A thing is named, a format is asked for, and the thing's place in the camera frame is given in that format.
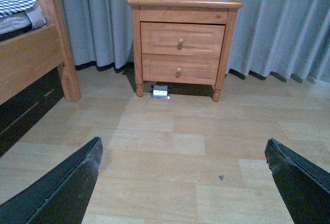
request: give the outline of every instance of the wooden bed frame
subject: wooden bed frame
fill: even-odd
[[[65,99],[81,98],[61,0],[38,0],[47,25],[0,43],[0,105],[57,67]]]

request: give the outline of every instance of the curtain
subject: curtain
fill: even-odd
[[[242,0],[227,71],[330,78],[330,0]],[[76,65],[133,60],[126,0],[63,0]]]

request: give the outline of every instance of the checkered fabric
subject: checkered fabric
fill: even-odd
[[[31,8],[36,0],[0,0],[0,18]]]

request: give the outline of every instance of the drawer knob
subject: drawer knob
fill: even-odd
[[[179,44],[177,45],[178,50],[182,50],[184,42],[185,42],[184,39],[182,39],[182,38],[179,39]]]
[[[175,77],[180,78],[180,76],[181,76],[181,68],[178,68],[178,69],[176,70]]]

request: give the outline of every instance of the electrical outlet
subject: electrical outlet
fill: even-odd
[[[167,96],[167,86],[154,85],[153,95],[154,96]]]

